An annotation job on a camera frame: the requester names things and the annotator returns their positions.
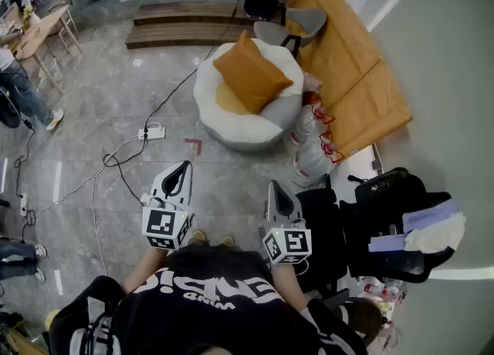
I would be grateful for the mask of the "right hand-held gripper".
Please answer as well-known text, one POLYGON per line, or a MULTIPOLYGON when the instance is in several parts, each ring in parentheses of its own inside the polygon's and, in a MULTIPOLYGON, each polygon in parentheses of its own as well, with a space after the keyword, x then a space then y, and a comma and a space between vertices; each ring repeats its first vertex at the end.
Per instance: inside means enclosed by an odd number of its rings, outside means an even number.
POLYGON ((269 262, 296 265, 307 259, 312 254, 312 236, 302 219, 298 197, 285 185, 272 180, 265 207, 266 221, 271 226, 280 225, 270 228, 262 238, 269 262))

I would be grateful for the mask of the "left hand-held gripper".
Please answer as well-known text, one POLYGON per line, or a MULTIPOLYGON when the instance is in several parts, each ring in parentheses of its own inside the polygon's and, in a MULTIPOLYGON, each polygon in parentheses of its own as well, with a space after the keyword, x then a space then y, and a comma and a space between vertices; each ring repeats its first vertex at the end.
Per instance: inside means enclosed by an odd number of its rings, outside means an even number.
POLYGON ((192 164, 182 161, 165 168, 143 194, 142 234, 152 247, 178 250, 191 228, 187 211, 192 191, 192 164))

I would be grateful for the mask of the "orange cushion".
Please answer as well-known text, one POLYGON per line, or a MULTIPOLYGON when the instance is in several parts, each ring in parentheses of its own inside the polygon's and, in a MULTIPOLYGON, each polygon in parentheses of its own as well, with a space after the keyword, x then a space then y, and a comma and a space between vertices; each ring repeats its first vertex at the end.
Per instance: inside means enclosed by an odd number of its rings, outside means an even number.
POLYGON ((229 51, 213 60, 222 75, 215 101, 224 110, 240 115, 260 113, 293 81, 269 60, 244 31, 229 51))

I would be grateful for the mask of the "person's left forearm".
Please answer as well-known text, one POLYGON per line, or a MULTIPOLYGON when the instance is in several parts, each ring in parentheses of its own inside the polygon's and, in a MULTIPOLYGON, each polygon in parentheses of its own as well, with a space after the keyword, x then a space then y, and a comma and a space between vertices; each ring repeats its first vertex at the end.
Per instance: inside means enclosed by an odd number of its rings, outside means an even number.
POLYGON ((149 247, 130 274, 123 280, 122 290, 129 294, 145 283, 158 269, 164 267, 167 254, 167 249, 149 247))

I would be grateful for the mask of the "white round beanbag chair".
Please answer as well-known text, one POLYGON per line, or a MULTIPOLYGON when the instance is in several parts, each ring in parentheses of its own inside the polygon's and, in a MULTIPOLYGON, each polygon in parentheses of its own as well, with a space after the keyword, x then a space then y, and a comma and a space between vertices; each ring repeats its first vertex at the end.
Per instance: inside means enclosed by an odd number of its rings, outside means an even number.
POLYGON ((198 67, 193 96, 199 117, 206 130, 232 149, 256 151, 278 141, 294 124, 302 107, 303 71, 285 47, 272 46, 253 39, 262 56, 277 66, 293 81, 260 113, 234 113, 216 102, 216 91, 223 82, 213 61, 229 51, 234 44, 225 43, 198 67))

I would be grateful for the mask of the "black office chair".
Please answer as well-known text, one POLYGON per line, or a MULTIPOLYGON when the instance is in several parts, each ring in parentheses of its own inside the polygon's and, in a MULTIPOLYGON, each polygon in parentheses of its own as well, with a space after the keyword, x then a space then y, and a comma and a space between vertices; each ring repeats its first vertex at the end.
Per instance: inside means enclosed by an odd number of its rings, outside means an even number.
MULTIPOLYGON (((377 227, 358 218, 354 203, 337 201, 331 190, 315 189, 297 195, 306 226, 311 230, 312 254, 296 265, 298 282, 304 293, 317 291, 327 299, 336 291, 337 280, 349 274, 353 278, 374 277, 425 282, 431 271, 448 261, 451 248, 435 254, 421 252, 369 252, 373 237, 388 235, 391 229, 403 233, 403 226, 377 227)), ((427 192, 428 208, 450 199, 446 192, 427 192)))

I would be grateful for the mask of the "black backpack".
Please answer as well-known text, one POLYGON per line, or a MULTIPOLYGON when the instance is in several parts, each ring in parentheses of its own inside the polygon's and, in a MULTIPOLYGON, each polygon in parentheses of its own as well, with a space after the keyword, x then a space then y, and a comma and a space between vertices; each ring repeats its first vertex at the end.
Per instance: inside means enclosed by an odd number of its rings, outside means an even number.
POLYGON ((423 182, 403 167, 367 180, 354 175, 349 175, 347 180, 358 183, 356 202, 351 205, 357 217, 377 227, 402 227, 403 214, 428 207, 423 182))

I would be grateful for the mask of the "person's black printed T-shirt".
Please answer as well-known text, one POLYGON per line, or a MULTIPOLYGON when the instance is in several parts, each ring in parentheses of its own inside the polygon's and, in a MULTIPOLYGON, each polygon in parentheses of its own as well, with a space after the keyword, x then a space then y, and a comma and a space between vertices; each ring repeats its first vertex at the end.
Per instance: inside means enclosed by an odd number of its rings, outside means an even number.
POLYGON ((320 301, 301 313, 257 252, 187 245, 126 294, 98 276, 53 318, 52 355, 367 355, 320 301))

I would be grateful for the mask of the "purple cloth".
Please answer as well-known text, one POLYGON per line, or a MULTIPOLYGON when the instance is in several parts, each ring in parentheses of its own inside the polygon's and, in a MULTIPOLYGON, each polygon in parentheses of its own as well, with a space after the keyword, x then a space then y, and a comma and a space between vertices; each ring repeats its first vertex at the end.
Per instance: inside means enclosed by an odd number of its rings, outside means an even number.
POLYGON ((402 215, 403 234, 385 235, 373 237, 368 245, 369 252, 397 252, 404 250, 404 240, 407 235, 417 228, 425 228, 429 225, 445 220, 450 215, 459 212, 457 204, 448 199, 431 208, 421 211, 404 213, 402 215))

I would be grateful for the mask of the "white cloth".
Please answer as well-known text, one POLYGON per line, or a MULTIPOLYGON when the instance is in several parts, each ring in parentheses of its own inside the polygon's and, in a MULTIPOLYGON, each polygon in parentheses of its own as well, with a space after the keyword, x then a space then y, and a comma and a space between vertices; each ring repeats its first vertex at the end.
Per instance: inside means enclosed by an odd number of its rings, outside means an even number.
POLYGON ((447 248, 455 251, 465 233, 465 222, 466 217, 459 211, 428 227, 414 229, 404 240, 404 250, 424 254, 434 254, 447 248))

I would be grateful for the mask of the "wooden step platform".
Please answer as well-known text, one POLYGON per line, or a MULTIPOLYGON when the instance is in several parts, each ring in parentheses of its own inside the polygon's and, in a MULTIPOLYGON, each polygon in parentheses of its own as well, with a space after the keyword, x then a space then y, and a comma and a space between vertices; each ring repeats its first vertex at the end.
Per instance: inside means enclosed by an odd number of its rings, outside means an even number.
POLYGON ((243 31, 254 35, 256 18, 231 3, 172 2, 141 5, 127 37, 128 49, 166 46, 220 46, 243 31))

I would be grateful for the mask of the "light wooden chair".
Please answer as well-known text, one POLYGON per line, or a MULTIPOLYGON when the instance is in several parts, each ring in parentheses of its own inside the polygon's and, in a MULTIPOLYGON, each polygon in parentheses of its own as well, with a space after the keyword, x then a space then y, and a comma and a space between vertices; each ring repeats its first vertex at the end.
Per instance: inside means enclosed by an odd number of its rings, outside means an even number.
MULTIPOLYGON (((77 27, 73 21, 73 17, 70 13, 70 10, 68 9, 68 5, 65 2, 57 2, 56 4, 53 4, 51 7, 49 7, 48 12, 49 12, 49 14, 52 14, 52 13, 56 12, 57 10, 59 10, 61 8, 65 8, 65 7, 66 7, 66 11, 62 14, 61 19, 67 25, 68 30, 71 31, 71 33, 74 35, 74 38, 76 40, 78 40, 80 37, 79 31, 78 31, 78 29, 77 29, 77 27)), ((49 33, 49 37, 57 36, 59 41, 63 44, 65 50, 67 52, 69 52, 69 47, 66 43, 66 40, 64 39, 64 36, 67 36, 67 35, 69 35, 69 33, 67 32, 66 27, 61 22, 57 22, 52 27, 52 29, 49 33)))

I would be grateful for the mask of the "grey shell chair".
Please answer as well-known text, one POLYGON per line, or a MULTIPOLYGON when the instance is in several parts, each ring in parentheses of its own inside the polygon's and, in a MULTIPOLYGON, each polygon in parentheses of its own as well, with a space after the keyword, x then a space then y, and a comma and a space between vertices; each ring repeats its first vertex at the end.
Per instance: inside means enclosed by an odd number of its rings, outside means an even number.
POLYGON ((296 58, 300 48, 308 46, 327 22, 327 14, 321 8, 284 8, 282 22, 255 22, 255 37, 272 46, 287 48, 296 58), (286 20, 292 20, 302 27, 305 35, 296 35, 286 28, 286 20))

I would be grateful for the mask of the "light wooden table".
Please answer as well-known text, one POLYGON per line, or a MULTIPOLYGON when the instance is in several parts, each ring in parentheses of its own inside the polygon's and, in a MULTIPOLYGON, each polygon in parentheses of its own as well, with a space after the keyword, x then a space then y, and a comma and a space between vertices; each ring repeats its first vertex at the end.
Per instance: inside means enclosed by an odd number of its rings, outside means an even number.
POLYGON ((68 37, 72 41, 73 45, 77 47, 80 53, 83 53, 82 47, 80 46, 78 40, 74 38, 74 35, 71 33, 71 31, 68 30, 67 25, 61 19, 61 16, 65 11, 66 7, 61 8, 56 12, 42 18, 39 25, 30 27, 24 35, 18 36, 17 34, 14 34, 12 39, 8 42, 0 42, 0 48, 12 47, 14 52, 17 52, 17 54, 15 55, 16 59, 20 61, 33 58, 38 67, 44 72, 48 81, 58 90, 60 95, 63 95, 63 89, 51 75, 47 66, 39 57, 38 50, 48 38, 52 27, 57 22, 61 22, 66 27, 66 30, 69 33, 68 37))

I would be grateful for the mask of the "vase with yellow flowers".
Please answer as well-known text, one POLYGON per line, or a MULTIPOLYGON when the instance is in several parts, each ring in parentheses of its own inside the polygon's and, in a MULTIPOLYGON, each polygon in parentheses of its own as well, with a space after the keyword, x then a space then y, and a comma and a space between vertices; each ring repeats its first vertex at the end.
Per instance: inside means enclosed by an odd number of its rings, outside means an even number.
POLYGON ((23 18, 29 23, 31 27, 39 25, 41 22, 40 18, 35 14, 34 9, 31 5, 27 5, 23 10, 23 18))

